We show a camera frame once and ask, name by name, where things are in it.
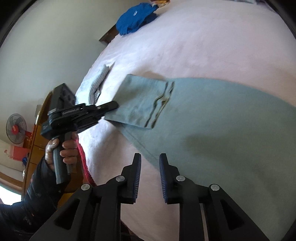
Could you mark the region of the left forearm black sleeve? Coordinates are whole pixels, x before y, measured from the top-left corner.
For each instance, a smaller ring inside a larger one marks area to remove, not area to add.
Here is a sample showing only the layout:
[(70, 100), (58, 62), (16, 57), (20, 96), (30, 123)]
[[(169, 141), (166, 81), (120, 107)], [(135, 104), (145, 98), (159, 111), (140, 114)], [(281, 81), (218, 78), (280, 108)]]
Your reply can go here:
[(43, 158), (35, 169), (25, 197), (1, 204), (1, 240), (29, 240), (57, 210), (70, 180), (56, 183), (56, 175)]

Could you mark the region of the left hand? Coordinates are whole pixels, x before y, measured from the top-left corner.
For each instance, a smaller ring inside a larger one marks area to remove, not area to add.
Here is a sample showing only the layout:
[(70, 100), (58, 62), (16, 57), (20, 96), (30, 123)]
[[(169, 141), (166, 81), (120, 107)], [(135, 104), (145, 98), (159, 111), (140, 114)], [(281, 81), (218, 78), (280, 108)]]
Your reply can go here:
[[(79, 162), (81, 159), (77, 147), (78, 140), (78, 134), (76, 132), (72, 132), (70, 140), (63, 142), (63, 150), (60, 151), (60, 156), (62, 157), (63, 162), (73, 167), (76, 166), (77, 162)], [(55, 171), (53, 161), (53, 150), (57, 148), (58, 144), (59, 140), (57, 138), (54, 140), (50, 140), (46, 145), (45, 149), (45, 160), (52, 171)]]

